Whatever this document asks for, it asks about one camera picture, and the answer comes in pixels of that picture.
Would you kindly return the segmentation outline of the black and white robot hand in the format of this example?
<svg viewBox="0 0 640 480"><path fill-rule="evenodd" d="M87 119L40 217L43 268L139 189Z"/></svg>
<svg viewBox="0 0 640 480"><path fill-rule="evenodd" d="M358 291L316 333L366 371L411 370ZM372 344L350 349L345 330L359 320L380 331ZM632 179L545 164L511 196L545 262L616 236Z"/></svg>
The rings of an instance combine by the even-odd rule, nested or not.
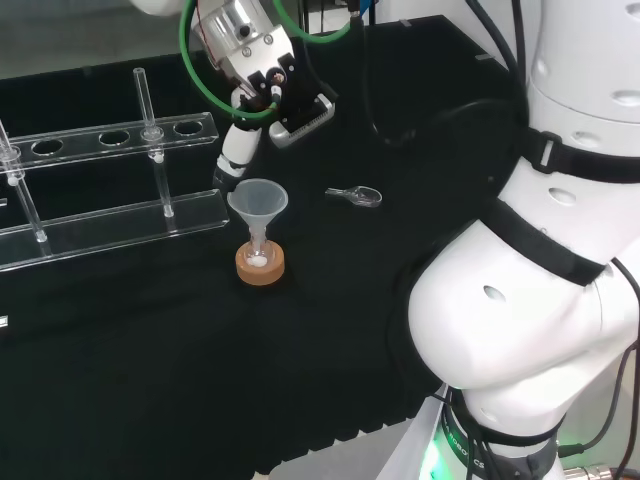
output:
<svg viewBox="0 0 640 480"><path fill-rule="evenodd" d="M258 35L230 53L222 62L223 70L236 81L232 105L244 113L265 109L275 111L271 101L283 97L286 83L281 59L293 52L284 28L277 26ZM259 146L262 127L270 121L237 119L224 136L221 153L216 160L213 186L228 191L244 177Z"/></svg>

